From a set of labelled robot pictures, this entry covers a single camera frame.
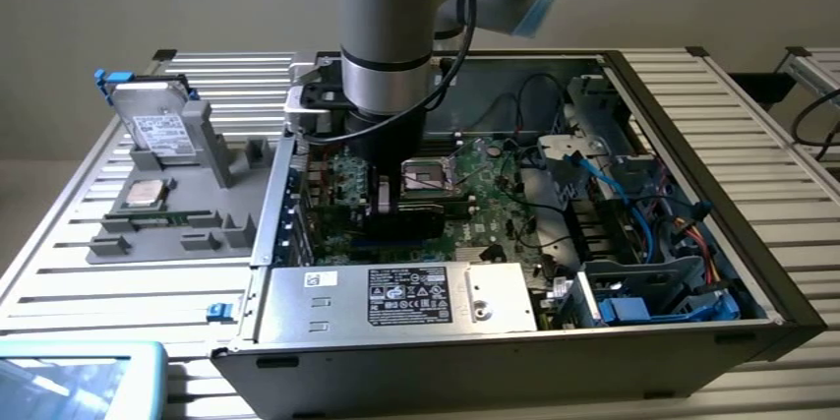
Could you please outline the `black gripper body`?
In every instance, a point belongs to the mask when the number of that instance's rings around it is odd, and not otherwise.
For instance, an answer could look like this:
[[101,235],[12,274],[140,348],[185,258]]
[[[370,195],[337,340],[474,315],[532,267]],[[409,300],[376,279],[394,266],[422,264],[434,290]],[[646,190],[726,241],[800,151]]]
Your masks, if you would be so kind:
[[376,179],[381,176],[393,178],[401,163],[418,151],[425,115],[425,111],[413,112],[400,121],[346,143],[350,154],[368,164]]

